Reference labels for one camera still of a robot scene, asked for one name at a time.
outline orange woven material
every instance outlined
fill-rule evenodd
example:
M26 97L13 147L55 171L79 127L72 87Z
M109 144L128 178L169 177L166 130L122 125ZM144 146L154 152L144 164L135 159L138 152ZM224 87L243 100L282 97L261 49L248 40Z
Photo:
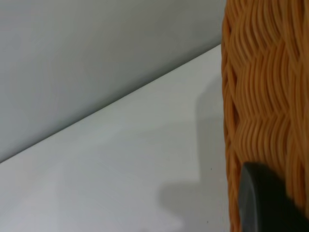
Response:
M231 231L246 161L274 170L309 218L309 0L227 0L222 79Z

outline woven pattern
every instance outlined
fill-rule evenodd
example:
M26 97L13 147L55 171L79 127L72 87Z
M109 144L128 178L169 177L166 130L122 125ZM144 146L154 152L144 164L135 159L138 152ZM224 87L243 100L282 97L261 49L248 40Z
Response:
M231 231L243 162L285 182L309 218L309 0L227 0L222 79Z

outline gray wall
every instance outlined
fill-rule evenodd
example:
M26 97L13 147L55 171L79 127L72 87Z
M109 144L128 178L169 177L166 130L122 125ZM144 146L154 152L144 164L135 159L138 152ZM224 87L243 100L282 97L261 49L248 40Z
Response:
M0 161L219 44L224 5L0 0Z

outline orange wicker basket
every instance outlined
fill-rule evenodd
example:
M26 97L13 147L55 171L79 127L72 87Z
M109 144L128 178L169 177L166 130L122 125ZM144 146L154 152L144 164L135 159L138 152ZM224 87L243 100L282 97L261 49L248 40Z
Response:
M227 0L222 79L231 231L244 162L266 164L309 218L309 0Z

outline white table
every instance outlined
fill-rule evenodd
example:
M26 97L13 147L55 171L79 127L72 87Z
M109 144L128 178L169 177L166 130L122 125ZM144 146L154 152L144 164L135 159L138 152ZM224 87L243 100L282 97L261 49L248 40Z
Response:
M1 232L227 232L216 47L0 164Z

